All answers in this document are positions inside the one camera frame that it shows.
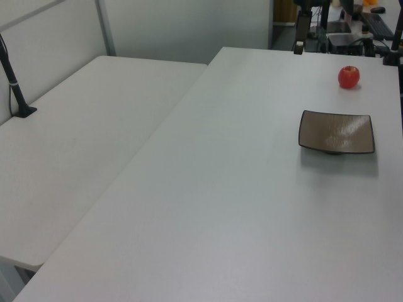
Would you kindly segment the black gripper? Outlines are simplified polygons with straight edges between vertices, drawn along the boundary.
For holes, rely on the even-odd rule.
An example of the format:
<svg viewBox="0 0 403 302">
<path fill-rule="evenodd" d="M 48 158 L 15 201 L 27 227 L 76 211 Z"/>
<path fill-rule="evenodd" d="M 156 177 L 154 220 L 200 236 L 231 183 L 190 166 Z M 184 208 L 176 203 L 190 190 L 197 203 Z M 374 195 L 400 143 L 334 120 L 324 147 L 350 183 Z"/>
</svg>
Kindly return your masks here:
<svg viewBox="0 0 403 302">
<path fill-rule="evenodd" d="M 312 19 L 312 1 L 295 1 L 295 4 L 300 8 L 297 16 L 295 43 L 293 53 L 301 55 L 304 52 L 305 40 L 310 28 Z"/>
</svg>

